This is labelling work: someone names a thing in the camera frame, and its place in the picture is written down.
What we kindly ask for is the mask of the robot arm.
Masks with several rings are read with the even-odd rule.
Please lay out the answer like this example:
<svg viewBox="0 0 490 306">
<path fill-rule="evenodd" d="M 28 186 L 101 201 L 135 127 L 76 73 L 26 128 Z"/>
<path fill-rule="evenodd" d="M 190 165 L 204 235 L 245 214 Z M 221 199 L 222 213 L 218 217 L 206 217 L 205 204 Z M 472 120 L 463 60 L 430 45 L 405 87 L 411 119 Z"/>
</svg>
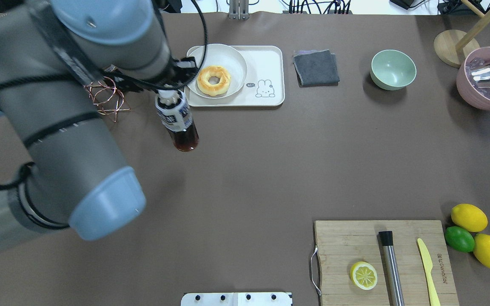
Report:
<svg viewBox="0 0 490 306">
<path fill-rule="evenodd" d="M 0 17 L 0 116 L 32 164 L 0 185 L 0 252 L 72 228 L 103 238 L 146 199 L 85 85 L 115 65 L 169 76 L 171 51 L 150 0 L 26 0 Z"/>
</svg>

